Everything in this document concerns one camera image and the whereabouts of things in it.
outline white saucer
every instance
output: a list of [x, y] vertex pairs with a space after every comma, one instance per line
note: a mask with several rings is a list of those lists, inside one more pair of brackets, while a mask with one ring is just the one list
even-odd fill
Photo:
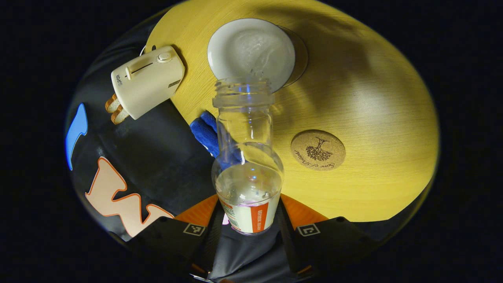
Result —
[[295, 49], [278, 26], [260, 19], [239, 19], [221, 26], [208, 44], [208, 62], [220, 79], [256, 75], [280, 89], [295, 65]]

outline cork coaster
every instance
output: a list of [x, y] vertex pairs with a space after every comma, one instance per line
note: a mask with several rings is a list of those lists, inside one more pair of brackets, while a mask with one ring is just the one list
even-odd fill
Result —
[[346, 157], [344, 144], [333, 134], [307, 130], [295, 135], [290, 145], [293, 157], [303, 166], [317, 171], [339, 167]]

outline wooden table surface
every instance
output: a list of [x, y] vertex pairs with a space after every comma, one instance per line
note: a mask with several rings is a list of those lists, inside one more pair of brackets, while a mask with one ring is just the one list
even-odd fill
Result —
[[[439, 156], [432, 98], [393, 45], [321, 2], [188, 0], [169, 10], [145, 50], [173, 45], [182, 57], [186, 74], [171, 100], [187, 123], [204, 110], [218, 115], [207, 46], [220, 26], [241, 18], [286, 27], [308, 50], [304, 74], [275, 93], [272, 107], [274, 149], [285, 167], [282, 193], [328, 218], [352, 222], [386, 220], [411, 203], [433, 178]], [[292, 138], [309, 129], [342, 141], [340, 167], [314, 171], [294, 159]]]

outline tree logo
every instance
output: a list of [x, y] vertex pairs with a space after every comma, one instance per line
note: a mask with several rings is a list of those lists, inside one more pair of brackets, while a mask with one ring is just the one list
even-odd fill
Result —
[[318, 146], [317, 147], [313, 147], [313, 146], [306, 147], [307, 156], [311, 157], [314, 160], [318, 160], [318, 161], [325, 161], [325, 160], [329, 159], [333, 153], [328, 152], [328, 151], [324, 151], [323, 149], [321, 149], [321, 146], [325, 142], [328, 142], [328, 141], [325, 139], [319, 138], [317, 136], [315, 138], [318, 139]]

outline glass bottle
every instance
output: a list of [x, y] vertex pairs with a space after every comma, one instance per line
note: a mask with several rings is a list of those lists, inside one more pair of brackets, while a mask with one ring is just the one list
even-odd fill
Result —
[[234, 230], [263, 233], [274, 220], [284, 180], [272, 144], [274, 95], [264, 78], [222, 79], [215, 87], [220, 155], [213, 163], [213, 184]]

